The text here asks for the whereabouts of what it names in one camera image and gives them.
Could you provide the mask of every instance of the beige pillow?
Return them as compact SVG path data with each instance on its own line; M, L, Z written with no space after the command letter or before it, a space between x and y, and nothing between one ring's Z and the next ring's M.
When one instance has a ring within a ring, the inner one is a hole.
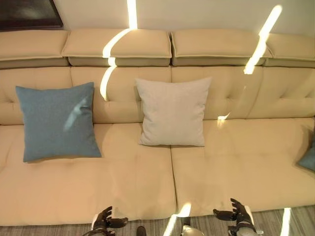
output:
M136 79L144 113L140 144L204 146L202 120L210 82Z

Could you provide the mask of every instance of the picture frame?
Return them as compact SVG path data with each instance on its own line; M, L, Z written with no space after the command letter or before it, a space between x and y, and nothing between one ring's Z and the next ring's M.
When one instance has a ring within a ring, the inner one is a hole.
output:
M0 31L60 28L53 0L0 0Z

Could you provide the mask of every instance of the blue pillow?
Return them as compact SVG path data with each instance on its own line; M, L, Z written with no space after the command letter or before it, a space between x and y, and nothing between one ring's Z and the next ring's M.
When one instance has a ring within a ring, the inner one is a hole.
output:
M16 86L24 115L24 162L60 155L101 157L92 119L94 83L37 90Z
M303 158L299 161L299 165L315 171L315 134L311 148L306 152Z

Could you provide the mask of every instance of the tufted backrest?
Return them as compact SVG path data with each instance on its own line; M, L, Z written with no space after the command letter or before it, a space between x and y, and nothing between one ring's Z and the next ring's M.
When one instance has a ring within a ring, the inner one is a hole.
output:
M248 118L302 118L315 115L315 69L265 67Z
M143 121L135 79L171 82L170 67L116 67L108 83L109 68L72 67L73 85L94 82L94 123L134 123ZM106 91L106 101L101 91Z
M63 89L72 86L69 67L0 70L0 124L23 124L15 86Z
M315 69L243 66L173 67L172 82L212 77L204 119L315 115Z
M315 69L213 67L45 67L0 70L0 124L23 124L15 86L63 89L94 82L94 123L142 122L136 78L186 82L212 77L204 119L315 115Z
M0 124L23 124L15 86L63 89L94 82L94 123L133 123L143 120L135 79L171 82L170 67L116 67L111 74L106 73L108 70L109 67L0 70ZM106 101L101 89L106 91Z
M204 119L246 118L262 80L262 68L252 75L243 73L241 66L173 67L172 82L187 82L211 77Z

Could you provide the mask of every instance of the seat cushion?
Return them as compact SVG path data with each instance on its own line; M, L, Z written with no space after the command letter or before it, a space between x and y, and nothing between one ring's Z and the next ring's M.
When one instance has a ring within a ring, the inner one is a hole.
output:
M315 174L296 163L309 147L313 118L204 121L205 147L172 146L178 209L191 216L315 204Z
M170 148L138 145L141 124L96 124L101 158L23 163L24 127L0 126L0 225L166 218L176 210Z

